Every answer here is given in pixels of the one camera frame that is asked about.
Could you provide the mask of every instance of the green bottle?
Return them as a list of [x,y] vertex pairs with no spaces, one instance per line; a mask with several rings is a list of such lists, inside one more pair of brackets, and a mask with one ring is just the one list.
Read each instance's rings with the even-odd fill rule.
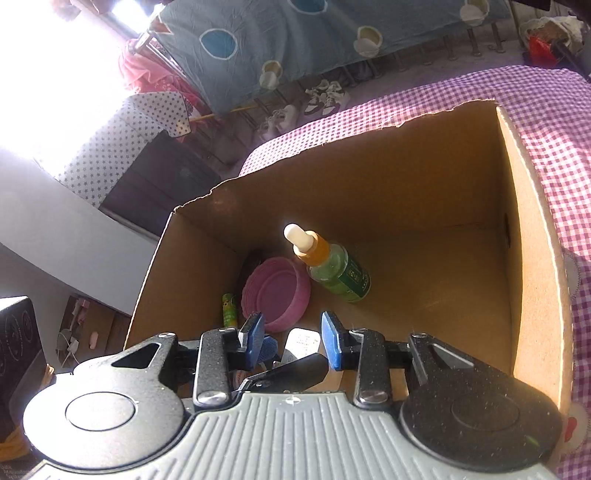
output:
[[364,298],[371,286],[369,274],[353,259],[345,247],[329,244],[311,230],[295,223],[283,232],[294,245],[294,253],[308,265],[310,277],[349,302]]

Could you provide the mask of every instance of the blue bedsheet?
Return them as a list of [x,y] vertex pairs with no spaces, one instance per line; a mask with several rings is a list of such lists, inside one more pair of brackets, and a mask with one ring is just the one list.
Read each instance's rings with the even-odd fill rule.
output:
[[215,113],[277,85],[509,17],[503,0],[174,0],[157,38]]

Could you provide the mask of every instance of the cardboard box flap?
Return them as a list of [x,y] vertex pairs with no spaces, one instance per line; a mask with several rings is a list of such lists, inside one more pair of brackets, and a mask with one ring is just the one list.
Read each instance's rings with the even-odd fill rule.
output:
[[239,257],[182,215],[173,213],[135,306],[126,347],[174,332],[199,338],[220,325],[222,295],[232,291]]
[[513,192],[509,237],[513,373],[546,393],[566,414],[572,382],[572,323],[562,248],[544,190],[519,133],[499,108]]

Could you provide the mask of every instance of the ribbed gray plate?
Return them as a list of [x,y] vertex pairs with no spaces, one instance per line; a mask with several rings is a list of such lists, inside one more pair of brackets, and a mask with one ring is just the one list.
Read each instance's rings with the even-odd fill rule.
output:
[[[80,476],[43,465],[33,478]],[[236,407],[199,414],[183,440],[157,460],[93,478],[556,480],[541,465],[503,474],[449,466],[410,443],[388,414],[361,410],[344,393],[246,393]]]

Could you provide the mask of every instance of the metal rack leg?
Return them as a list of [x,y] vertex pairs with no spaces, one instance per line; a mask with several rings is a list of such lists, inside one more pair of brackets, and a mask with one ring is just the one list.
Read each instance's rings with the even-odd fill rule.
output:
[[443,36],[443,44],[447,50],[447,59],[450,61],[457,60],[457,56],[453,52],[452,39],[448,35]]
[[207,139],[208,139],[208,142],[207,142],[207,143],[208,143],[208,145],[207,145],[207,147],[204,147],[203,145],[201,145],[201,142],[199,142],[199,141],[197,140],[197,138],[195,138],[195,139],[193,140],[193,141],[194,141],[194,145],[196,145],[196,146],[197,146],[197,148],[199,148],[199,149],[201,149],[203,152],[205,152],[205,154],[207,155],[207,158],[214,158],[215,160],[217,160],[218,162],[220,162],[220,163],[221,163],[221,165],[224,165],[224,166],[226,166],[226,164],[225,164],[225,163],[224,163],[224,162],[223,162],[223,161],[222,161],[222,160],[221,160],[221,159],[220,159],[220,158],[219,158],[219,157],[218,157],[218,156],[217,156],[215,153],[213,153],[213,151],[211,150],[211,145],[210,145],[210,138],[209,138],[209,136],[208,136],[208,135],[207,135],[205,132],[203,132],[203,131],[202,131],[202,130],[199,128],[199,127],[197,127],[197,130],[196,130],[196,132],[199,132],[203,138],[207,138]]
[[243,145],[245,148],[248,148],[248,145],[246,145],[246,143],[244,143],[242,141],[242,139],[234,133],[233,130],[230,132],[226,132],[226,129],[224,128],[224,124],[222,122],[220,122],[220,120],[218,120],[217,118],[214,118],[213,124],[216,126],[217,130],[219,130],[221,135],[223,135],[226,138],[229,138],[232,141],[237,141],[238,143]]
[[382,73],[378,70],[378,68],[375,66],[375,63],[372,59],[366,60],[369,68],[371,69],[371,73],[374,74],[374,78],[375,79],[379,79],[382,76]]
[[343,70],[343,73],[345,74],[345,76],[347,77],[347,80],[349,82],[349,86],[351,88],[353,87],[357,87],[357,81],[355,80],[355,78],[353,77],[353,75],[351,75],[351,72],[349,71],[349,69],[346,66],[341,67],[341,70]]
[[211,138],[209,135],[207,135],[207,134],[205,133],[205,131],[203,130],[203,128],[202,128],[202,127],[200,127],[199,125],[196,125],[196,128],[195,128],[195,133],[198,133],[198,134],[199,134],[201,137],[203,137],[203,138],[205,139],[205,141],[207,141],[208,143],[210,143],[210,142],[212,141],[212,138]]
[[421,57],[423,58],[423,65],[426,65],[426,66],[433,65],[433,61],[429,57],[429,55],[427,54],[427,49],[425,48],[425,45],[420,44],[418,46],[418,48],[421,51]]
[[478,48],[478,42],[476,41],[474,30],[471,28],[468,28],[468,37],[470,38],[470,44],[472,45],[472,55],[475,57],[482,57],[482,52]]
[[301,93],[306,93],[306,89],[304,88],[304,86],[301,84],[301,82],[299,80],[295,81],[295,84],[297,85],[297,87],[300,89]]
[[254,121],[254,119],[248,115],[248,113],[246,112],[238,112],[238,115],[240,115],[244,121],[250,125],[250,127],[254,130],[256,130],[258,128],[258,125],[256,124],[256,122]]
[[402,61],[402,57],[400,56],[400,52],[395,51],[392,55],[394,56],[394,60],[396,61],[398,71],[399,72],[406,72],[408,70],[408,67]]
[[281,93],[281,91],[279,90],[279,87],[277,87],[275,90],[273,90],[273,93],[277,96],[277,98],[283,102],[283,104],[285,105],[289,105],[290,103],[287,101],[287,98],[285,98],[285,96]]
[[262,111],[265,112],[267,115],[271,116],[272,112],[269,110],[269,107],[267,107],[267,105],[265,105],[263,102],[261,102],[260,99],[255,98],[255,103],[261,107]]
[[495,44],[496,44],[496,52],[497,53],[505,53],[505,49],[503,48],[503,42],[501,41],[501,36],[499,35],[499,27],[496,26],[496,23],[491,23],[492,27],[492,36],[495,37]]
[[515,24],[515,31],[517,32],[517,40],[519,40],[519,45],[521,48],[525,48],[525,43],[521,35],[519,34],[519,18],[517,17],[517,10],[515,9],[515,4],[513,0],[509,0],[509,8],[511,9],[511,16],[513,17],[513,23]]

